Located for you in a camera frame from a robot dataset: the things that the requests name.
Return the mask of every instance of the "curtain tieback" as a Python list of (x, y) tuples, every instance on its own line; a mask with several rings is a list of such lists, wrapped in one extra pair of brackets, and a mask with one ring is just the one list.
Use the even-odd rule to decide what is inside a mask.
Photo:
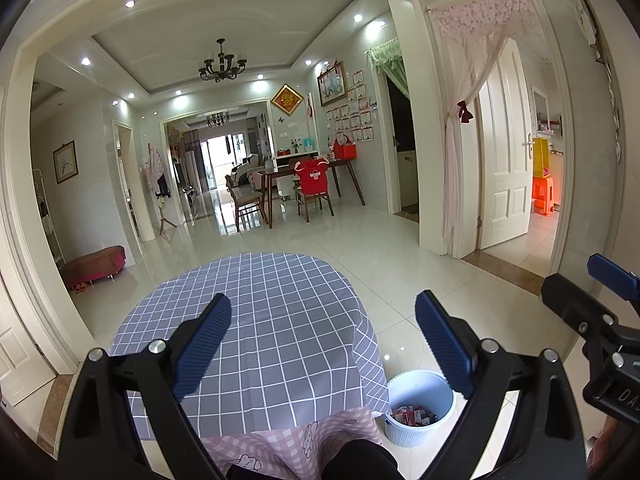
[(473, 119), (473, 114), (466, 109), (466, 103), (464, 101), (460, 101), (458, 103), (460, 110), (458, 111), (458, 117), (460, 118), (461, 123), (468, 123), (471, 119)]

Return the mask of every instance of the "red bag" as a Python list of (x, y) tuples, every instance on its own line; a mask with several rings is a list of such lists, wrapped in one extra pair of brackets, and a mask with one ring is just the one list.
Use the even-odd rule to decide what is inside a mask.
[(329, 163), (324, 158), (300, 160), (294, 170), (300, 177), (300, 188), (305, 195), (327, 192), (326, 169)]
[(338, 142), (338, 137), (334, 140), (335, 158), (340, 158), (341, 160), (353, 160), (356, 158), (356, 145), (349, 137), (345, 134), (343, 135), (344, 138), (347, 139), (345, 144), (340, 144), (340, 142)]

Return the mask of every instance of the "screw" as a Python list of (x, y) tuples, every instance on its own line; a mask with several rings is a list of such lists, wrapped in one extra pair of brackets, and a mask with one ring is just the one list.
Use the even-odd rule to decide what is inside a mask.
[(489, 354), (495, 354), (500, 349), (498, 343), (493, 339), (483, 339), (480, 346), (482, 347), (482, 350)]
[(613, 352), (613, 354), (611, 354), (611, 361), (616, 365), (616, 368), (622, 368), (622, 365), (625, 363), (622, 355), (620, 355), (618, 352)]
[(102, 351), (102, 348), (94, 348), (89, 352), (89, 361), (93, 361), (95, 363), (96, 361), (102, 359), (103, 355), (104, 352)]
[(555, 363), (556, 361), (558, 361), (558, 352), (556, 352), (552, 348), (547, 348), (544, 352), (542, 352), (542, 355), (547, 361), (551, 363)]
[(149, 343), (149, 351), (152, 354), (161, 354), (164, 352), (166, 348), (166, 343), (162, 339), (154, 339), (151, 343)]

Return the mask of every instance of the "orange plastic stool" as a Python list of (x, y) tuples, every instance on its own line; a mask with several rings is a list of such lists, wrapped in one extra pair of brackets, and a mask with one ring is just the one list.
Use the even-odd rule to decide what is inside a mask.
[(549, 216), (554, 211), (554, 180), (550, 176), (535, 176), (531, 197), (534, 207), (539, 207), (544, 216)]

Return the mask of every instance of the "chandelier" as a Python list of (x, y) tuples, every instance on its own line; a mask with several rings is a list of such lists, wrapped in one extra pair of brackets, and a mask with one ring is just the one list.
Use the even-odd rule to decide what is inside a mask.
[(218, 112), (217, 114), (213, 114), (211, 117), (207, 117), (207, 126), (209, 128), (222, 126), (225, 122), (229, 122), (229, 112), (226, 114)]
[(216, 41), (220, 44), (220, 54), (218, 54), (218, 62), (220, 64), (219, 70), (213, 70), (213, 59), (205, 59), (204, 60), (204, 68), (199, 68), (198, 72), (200, 73), (200, 78), (203, 81), (211, 81), (215, 80), (222, 81), (223, 79), (235, 79), (238, 77), (238, 74), (244, 72), (246, 68), (246, 60), (238, 59), (238, 66), (231, 66), (233, 63), (234, 55), (233, 54), (225, 54), (225, 51), (222, 50), (222, 44), (225, 43), (224, 38), (220, 38)]

